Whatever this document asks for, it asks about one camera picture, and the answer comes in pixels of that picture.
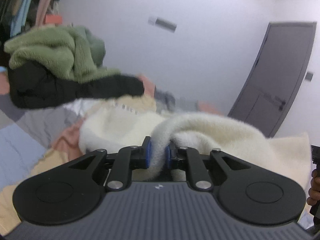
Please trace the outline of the person's right hand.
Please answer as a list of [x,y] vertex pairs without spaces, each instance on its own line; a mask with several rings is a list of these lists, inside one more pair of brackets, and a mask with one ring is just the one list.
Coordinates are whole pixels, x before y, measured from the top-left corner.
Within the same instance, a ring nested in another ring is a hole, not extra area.
[[308,191],[307,204],[310,206],[314,206],[320,200],[320,177],[319,172],[317,170],[313,170],[312,179],[310,182],[310,189]]

